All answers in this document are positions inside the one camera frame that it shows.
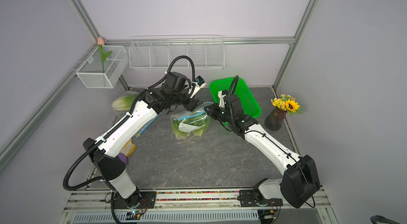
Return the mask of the chinese cabbage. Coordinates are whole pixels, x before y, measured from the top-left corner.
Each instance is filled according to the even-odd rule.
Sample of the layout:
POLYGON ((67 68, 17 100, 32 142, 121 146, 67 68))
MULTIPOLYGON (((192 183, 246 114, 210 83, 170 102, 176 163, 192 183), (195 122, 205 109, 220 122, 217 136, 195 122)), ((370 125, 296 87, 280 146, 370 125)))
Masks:
POLYGON ((201 137, 209 128, 211 118, 207 115, 200 115, 189 119, 189 124, 198 127, 192 131, 195 137, 201 137))
POLYGON ((112 108, 115 111, 128 112, 128 111, 130 111, 132 104, 137 96, 138 96, 138 94, 130 94, 130 95, 121 96, 112 102, 112 108))
POLYGON ((182 119, 178 120, 175 117, 171 117, 171 130, 174 133, 176 139, 184 140, 186 139, 193 130, 197 129, 198 127, 190 125, 189 119, 182 119))

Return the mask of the clear zip-top bag blue seal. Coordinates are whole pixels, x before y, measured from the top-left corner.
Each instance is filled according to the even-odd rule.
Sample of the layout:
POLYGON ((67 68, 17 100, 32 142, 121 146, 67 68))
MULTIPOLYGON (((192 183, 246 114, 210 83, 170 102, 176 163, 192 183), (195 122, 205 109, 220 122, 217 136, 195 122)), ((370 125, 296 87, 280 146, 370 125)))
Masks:
POLYGON ((211 118, 204 109, 212 104, 214 102, 204 102, 193 111, 171 115, 171 130, 176 139, 184 140, 189 136, 201 137, 211 123, 211 118))

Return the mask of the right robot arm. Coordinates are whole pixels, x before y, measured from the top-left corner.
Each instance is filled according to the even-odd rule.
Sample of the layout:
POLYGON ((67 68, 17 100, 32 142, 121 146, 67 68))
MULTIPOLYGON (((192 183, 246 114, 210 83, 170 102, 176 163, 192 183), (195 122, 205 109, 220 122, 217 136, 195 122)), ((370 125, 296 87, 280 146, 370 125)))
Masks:
POLYGON ((314 194, 321 184, 315 161, 308 155, 301 156, 275 138, 252 116, 245 114, 237 90, 239 77, 235 76, 228 89, 218 91, 219 102, 205 107, 209 117, 218 121, 226 130, 259 149, 281 172, 282 179, 274 182, 261 180, 254 190, 258 194, 257 204, 264 204, 275 196, 274 187, 280 188, 283 198, 294 208, 300 208, 314 194))

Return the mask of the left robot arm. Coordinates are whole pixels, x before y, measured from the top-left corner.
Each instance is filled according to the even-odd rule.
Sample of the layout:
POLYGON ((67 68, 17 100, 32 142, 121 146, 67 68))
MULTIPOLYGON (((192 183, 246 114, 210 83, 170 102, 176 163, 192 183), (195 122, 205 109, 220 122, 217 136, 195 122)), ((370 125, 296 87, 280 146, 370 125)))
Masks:
POLYGON ((194 110, 200 103, 195 99, 199 86, 205 82, 202 77, 192 73, 189 80, 183 74, 172 72, 175 63, 181 59, 189 61, 191 69, 195 70, 193 60, 186 56, 176 57, 169 65, 165 76, 152 86, 145 88, 133 101, 130 111, 110 130, 95 140, 84 142, 86 149, 69 168, 64 179, 63 188, 67 191, 80 189, 94 181, 104 180, 113 193, 118 193, 128 208, 139 205, 142 197, 138 187, 126 171, 126 164, 119 158, 124 145, 147 123, 155 119, 164 110, 183 105, 188 110, 194 110), (86 180, 79 185, 70 185, 74 170, 79 163, 90 157, 92 163, 100 172, 100 176, 86 180))

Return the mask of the green plastic basket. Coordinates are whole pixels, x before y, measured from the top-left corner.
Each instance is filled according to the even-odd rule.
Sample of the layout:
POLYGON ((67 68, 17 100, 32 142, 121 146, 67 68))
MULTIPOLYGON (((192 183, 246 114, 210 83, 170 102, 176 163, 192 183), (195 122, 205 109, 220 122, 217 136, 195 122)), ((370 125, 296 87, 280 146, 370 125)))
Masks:
MULTIPOLYGON (((209 90, 212 94, 214 102, 219 103, 218 92, 223 90, 229 90, 233 79, 234 79, 233 77, 230 77, 215 80, 212 83, 210 83, 209 90)), ((257 100, 255 99, 249 87, 242 78, 238 80, 235 94, 240 99, 242 108, 246 115, 249 115, 255 119, 261 115, 261 107, 259 106, 257 100)))

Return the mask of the dark glass vase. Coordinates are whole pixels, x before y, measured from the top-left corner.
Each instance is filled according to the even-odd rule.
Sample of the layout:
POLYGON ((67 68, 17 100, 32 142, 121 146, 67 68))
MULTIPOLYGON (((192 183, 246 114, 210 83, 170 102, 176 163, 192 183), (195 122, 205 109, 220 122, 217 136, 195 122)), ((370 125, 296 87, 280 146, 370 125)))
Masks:
POLYGON ((278 131, 284 123, 287 112, 277 107, 265 119, 265 126, 271 131, 278 131))

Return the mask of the yellow sunflower bouquet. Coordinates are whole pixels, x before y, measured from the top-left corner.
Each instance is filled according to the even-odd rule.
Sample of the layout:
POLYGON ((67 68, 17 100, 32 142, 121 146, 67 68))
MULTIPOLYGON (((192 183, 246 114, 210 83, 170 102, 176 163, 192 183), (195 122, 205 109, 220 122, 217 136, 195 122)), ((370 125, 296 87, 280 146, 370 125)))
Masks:
POLYGON ((271 103, 278 110, 288 113, 289 115, 302 114, 302 107, 291 95, 281 95, 280 98, 274 98, 271 103))

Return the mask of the yellow toy hand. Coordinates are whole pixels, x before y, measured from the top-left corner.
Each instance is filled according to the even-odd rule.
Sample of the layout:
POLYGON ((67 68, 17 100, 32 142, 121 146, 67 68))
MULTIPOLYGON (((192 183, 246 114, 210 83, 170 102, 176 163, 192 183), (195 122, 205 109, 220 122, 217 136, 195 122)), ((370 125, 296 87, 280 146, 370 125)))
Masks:
POLYGON ((124 154, 126 157, 129 157, 137 148, 137 145, 132 142, 130 139, 121 149, 121 153, 124 154))

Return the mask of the artificial pink tulip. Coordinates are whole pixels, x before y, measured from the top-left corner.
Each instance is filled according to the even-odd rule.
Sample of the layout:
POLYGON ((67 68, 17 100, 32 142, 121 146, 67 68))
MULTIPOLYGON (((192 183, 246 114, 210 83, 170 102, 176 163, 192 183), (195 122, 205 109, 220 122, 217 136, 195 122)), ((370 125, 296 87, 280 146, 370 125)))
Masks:
POLYGON ((102 37, 98 37, 97 39, 97 44, 98 44, 98 50, 100 53, 100 59, 102 63, 102 72, 105 73, 105 60, 107 57, 112 53, 111 51, 105 52, 103 49, 103 46, 105 46, 105 41, 102 37))

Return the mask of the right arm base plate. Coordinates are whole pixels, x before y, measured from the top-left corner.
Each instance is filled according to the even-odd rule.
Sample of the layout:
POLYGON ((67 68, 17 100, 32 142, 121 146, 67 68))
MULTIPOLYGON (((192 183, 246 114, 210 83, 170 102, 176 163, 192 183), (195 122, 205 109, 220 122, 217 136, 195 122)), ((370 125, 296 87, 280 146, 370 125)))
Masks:
POLYGON ((281 207, 282 199, 265 199, 256 190, 240 190, 237 200, 242 207, 281 207))

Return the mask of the white mesh wall basket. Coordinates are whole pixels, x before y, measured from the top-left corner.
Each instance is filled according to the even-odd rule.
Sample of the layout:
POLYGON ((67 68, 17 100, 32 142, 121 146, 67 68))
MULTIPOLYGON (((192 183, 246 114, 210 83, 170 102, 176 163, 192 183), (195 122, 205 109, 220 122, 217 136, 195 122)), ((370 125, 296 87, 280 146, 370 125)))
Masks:
POLYGON ((128 63, 129 55, 124 46, 97 45, 76 75, 86 88, 112 89, 128 63))

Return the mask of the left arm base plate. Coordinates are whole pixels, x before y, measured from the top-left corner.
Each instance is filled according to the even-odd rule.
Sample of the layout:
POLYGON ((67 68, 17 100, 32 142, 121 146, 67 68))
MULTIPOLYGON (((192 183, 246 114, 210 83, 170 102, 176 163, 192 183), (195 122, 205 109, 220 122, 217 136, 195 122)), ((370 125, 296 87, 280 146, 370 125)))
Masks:
POLYGON ((157 192, 136 192, 129 198, 124 199, 119 193, 115 193, 113 200, 114 209, 153 209, 156 202, 157 192))

